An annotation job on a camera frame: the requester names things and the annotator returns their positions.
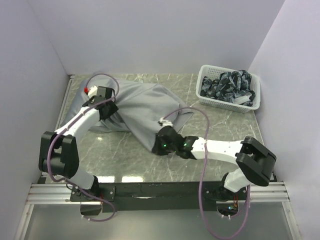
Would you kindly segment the grey pillowcase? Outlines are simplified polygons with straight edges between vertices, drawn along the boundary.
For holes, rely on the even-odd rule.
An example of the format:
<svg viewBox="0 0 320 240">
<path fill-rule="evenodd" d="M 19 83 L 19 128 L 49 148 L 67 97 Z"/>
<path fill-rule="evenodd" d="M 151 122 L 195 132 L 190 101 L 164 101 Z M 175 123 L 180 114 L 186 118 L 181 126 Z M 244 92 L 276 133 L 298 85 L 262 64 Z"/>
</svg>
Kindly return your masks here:
<svg viewBox="0 0 320 240">
<path fill-rule="evenodd" d="M 193 116 L 193 112 L 176 94 L 158 83 L 139 83 L 95 76 L 85 80 L 85 87 L 102 86 L 118 90 L 115 104 L 118 111 L 110 118 L 95 124 L 91 130 L 99 132 L 131 132 L 150 152 L 156 134 L 161 129 L 158 121 L 165 117 L 179 131 Z"/>
</svg>

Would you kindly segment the cream white pillow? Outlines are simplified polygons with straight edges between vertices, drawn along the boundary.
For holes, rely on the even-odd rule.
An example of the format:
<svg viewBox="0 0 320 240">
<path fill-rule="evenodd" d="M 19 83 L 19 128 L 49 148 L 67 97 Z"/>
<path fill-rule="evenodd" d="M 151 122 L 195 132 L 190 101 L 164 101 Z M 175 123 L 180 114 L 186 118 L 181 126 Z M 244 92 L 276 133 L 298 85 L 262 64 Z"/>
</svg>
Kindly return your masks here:
<svg viewBox="0 0 320 240">
<path fill-rule="evenodd" d="M 80 83 L 78 89 L 75 92 L 75 95 L 69 105 L 69 108 L 66 112 L 64 122 L 67 123 L 70 121 L 81 109 L 83 104 L 89 99 L 87 94 L 85 93 L 85 86 L 87 82 L 84 80 Z"/>
</svg>

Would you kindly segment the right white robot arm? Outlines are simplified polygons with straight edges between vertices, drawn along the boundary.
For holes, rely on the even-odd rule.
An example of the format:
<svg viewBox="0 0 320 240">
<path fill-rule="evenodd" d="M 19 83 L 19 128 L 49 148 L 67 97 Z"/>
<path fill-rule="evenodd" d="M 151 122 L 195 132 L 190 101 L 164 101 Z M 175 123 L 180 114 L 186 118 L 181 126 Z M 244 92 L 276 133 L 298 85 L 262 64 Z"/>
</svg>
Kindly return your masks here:
<svg viewBox="0 0 320 240">
<path fill-rule="evenodd" d="M 222 177 L 218 186 L 208 191 L 214 200 L 226 202 L 248 185 L 267 187 L 271 181 L 276 156 L 257 139 L 247 136 L 240 141 L 206 140 L 198 136 L 183 137 L 171 126 L 155 135 L 152 153 L 158 156 L 174 153 L 183 159 L 217 160 L 237 166 Z"/>
</svg>

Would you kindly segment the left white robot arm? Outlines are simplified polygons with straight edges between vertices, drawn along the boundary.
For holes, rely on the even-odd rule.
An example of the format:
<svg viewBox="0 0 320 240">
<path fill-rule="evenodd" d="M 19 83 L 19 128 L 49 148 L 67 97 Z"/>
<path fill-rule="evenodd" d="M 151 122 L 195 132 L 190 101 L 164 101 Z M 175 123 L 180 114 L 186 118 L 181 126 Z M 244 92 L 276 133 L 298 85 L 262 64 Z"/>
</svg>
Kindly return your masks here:
<svg viewBox="0 0 320 240">
<path fill-rule="evenodd" d="M 109 119 L 118 111 L 115 90 L 110 87 L 93 86 L 84 89 L 88 100 L 65 125 L 54 132 L 46 131 L 40 140 L 38 168 L 61 180 L 70 181 L 82 189 L 88 201 L 102 196 L 98 178 L 80 168 L 77 143 L 86 132 L 100 121 Z"/>
</svg>

